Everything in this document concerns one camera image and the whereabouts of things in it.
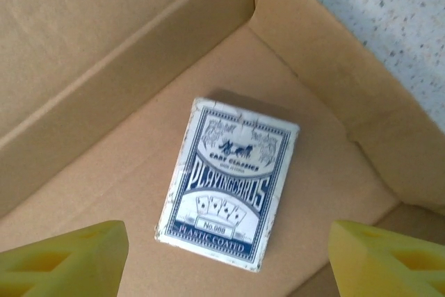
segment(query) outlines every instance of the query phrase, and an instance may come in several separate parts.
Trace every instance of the playing card box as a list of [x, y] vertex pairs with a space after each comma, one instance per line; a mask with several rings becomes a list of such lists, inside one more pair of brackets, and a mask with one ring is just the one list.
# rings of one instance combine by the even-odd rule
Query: playing card box
[[296, 124], [197, 98], [158, 227], [158, 241], [257, 272]]

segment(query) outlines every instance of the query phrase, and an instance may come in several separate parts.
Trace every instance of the cardboard box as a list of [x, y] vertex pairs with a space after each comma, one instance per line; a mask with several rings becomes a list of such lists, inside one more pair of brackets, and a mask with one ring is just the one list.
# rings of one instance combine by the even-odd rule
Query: cardboard box
[[[432, 234], [444, 230], [443, 217], [399, 200], [444, 213], [444, 135], [317, 1], [114, 1], [47, 0], [37, 9], [26, 0], [8, 3], [12, 26], [62, 64], [71, 54], [54, 50], [85, 32], [83, 21], [73, 24], [85, 8], [94, 8], [85, 13], [92, 29], [82, 36], [106, 44], [82, 40], [84, 55], [94, 57], [76, 54], [82, 66], [67, 62], [64, 82], [11, 112], [21, 122], [9, 116], [0, 140], [0, 236], [7, 236], [0, 250], [122, 219], [130, 253], [120, 296], [285, 296], [300, 286], [296, 296], [334, 296], [332, 285], [319, 292], [311, 283], [327, 277], [334, 219], [388, 222], [445, 242]], [[123, 16], [107, 21], [119, 10]], [[113, 24], [95, 35], [102, 14], [101, 24]], [[129, 15], [138, 19], [125, 21]], [[42, 22], [66, 31], [39, 39]], [[8, 71], [21, 73], [31, 54], [20, 54]], [[46, 60], [32, 55], [36, 66]], [[29, 87], [18, 83], [11, 87], [24, 94]], [[260, 273], [154, 240], [197, 96], [301, 127]]]

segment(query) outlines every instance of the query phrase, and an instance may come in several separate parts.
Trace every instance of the cardboard fold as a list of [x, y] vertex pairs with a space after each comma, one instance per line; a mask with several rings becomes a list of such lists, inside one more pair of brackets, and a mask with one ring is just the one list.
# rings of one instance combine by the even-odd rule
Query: cardboard fold
[[445, 214], [445, 135], [317, 0], [258, 0], [253, 31], [334, 112], [397, 195]]
[[175, 1], [0, 0], [0, 137]]

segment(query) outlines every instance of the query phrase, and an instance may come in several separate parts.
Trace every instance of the card illustration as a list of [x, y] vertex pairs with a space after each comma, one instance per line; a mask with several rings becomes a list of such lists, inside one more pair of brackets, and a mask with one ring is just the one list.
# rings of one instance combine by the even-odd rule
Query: card illustration
[[235, 209], [235, 205], [231, 202], [224, 201], [220, 211], [218, 212], [218, 216], [227, 220]]
[[209, 214], [217, 216], [223, 205], [222, 201], [223, 199], [221, 198], [215, 198], [211, 196], [209, 201]]
[[196, 198], [196, 208], [199, 215], [205, 215], [209, 212], [209, 196], [199, 196]]
[[240, 207], [236, 207], [227, 219], [232, 225], [238, 226], [247, 213]]

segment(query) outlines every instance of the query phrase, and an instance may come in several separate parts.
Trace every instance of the speckled countertop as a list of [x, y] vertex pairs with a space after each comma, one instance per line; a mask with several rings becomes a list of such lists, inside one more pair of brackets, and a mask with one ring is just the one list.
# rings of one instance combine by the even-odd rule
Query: speckled countertop
[[319, 0], [445, 133], [445, 0]]

